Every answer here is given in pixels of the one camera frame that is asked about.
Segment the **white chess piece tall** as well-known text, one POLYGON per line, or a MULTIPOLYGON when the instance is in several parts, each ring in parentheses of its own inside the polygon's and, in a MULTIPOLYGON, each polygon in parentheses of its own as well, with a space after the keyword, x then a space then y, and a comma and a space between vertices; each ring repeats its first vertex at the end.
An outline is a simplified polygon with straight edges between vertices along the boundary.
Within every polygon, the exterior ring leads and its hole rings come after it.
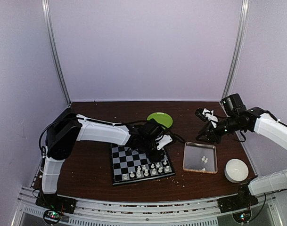
POLYGON ((149 171, 148 171, 148 169, 145 169, 145 171, 144 171, 144 176, 149 176, 149 171))

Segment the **metal wooden tray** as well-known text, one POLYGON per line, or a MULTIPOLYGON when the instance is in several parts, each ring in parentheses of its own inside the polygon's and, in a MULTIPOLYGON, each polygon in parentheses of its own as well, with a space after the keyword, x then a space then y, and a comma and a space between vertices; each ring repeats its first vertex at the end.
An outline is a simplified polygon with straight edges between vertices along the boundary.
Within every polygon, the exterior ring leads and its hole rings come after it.
POLYGON ((218 172, 216 146, 186 142, 182 169, 188 172, 216 174, 218 172))

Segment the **black white chessboard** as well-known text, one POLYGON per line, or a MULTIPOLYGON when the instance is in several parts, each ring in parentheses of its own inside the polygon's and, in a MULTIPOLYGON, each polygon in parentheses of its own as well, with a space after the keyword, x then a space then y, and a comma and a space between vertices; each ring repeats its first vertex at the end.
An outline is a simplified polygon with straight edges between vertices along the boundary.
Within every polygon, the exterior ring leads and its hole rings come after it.
POLYGON ((174 176, 175 170, 167 151, 162 149, 160 154, 161 161, 151 162, 144 153, 111 144, 112 185, 121 186, 174 176))

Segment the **white piece passed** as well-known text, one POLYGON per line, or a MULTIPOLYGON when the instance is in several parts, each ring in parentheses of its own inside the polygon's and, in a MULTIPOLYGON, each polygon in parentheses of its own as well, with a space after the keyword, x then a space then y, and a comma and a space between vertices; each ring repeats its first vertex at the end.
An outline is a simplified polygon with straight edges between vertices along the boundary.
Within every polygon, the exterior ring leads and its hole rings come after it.
POLYGON ((135 174, 131 171, 130 172, 130 178, 134 178, 135 177, 135 174))

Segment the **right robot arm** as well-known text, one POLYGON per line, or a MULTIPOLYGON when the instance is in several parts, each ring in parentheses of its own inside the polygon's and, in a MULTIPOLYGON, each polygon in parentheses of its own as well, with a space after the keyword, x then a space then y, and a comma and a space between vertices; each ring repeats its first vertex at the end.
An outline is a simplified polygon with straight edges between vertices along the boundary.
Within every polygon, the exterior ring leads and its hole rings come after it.
MULTIPOLYGON (((197 134, 197 141, 219 144, 224 135, 249 131, 263 142, 269 142, 264 147, 276 147, 287 152, 287 124, 269 110, 257 106, 246 108, 238 93, 223 98, 220 104, 226 113, 224 117, 207 108, 196 109, 195 115, 205 122, 197 134)), ((252 196, 287 191, 287 164, 268 175, 255 177, 244 188, 246 190, 234 197, 234 204, 239 208, 245 207, 252 196)))

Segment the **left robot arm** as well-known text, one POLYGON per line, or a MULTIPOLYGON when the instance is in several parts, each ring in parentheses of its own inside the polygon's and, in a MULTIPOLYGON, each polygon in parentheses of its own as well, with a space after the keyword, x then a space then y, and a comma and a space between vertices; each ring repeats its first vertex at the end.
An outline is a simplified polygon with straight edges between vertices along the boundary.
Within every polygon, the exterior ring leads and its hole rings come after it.
POLYGON ((43 158, 41 200, 50 209, 60 205, 55 195, 61 168, 71 155, 76 142, 98 142, 126 146, 144 153, 151 161, 161 160, 160 150, 170 143, 166 126, 155 120, 109 122, 76 114, 65 109, 40 135, 39 148, 43 158))

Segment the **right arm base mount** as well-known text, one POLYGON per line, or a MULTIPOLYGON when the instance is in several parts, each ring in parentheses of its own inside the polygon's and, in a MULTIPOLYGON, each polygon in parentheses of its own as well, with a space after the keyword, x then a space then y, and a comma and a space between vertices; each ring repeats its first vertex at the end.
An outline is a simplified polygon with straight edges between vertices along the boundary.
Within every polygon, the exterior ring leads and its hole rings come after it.
POLYGON ((231 212, 233 219, 240 224, 252 219, 251 207, 259 203, 255 197, 243 200, 238 195, 220 198, 217 202, 221 213, 231 212))

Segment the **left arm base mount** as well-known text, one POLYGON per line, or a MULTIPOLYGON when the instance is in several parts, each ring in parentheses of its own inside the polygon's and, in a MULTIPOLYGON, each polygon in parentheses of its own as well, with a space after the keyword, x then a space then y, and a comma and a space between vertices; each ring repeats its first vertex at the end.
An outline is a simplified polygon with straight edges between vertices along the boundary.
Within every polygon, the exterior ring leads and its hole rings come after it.
POLYGON ((46 209, 42 217, 44 222, 48 225, 54 225, 59 223, 65 214, 73 214, 76 203, 76 199, 56 196, 55 199, 51 200, 38 197, 35 204, 46 209))

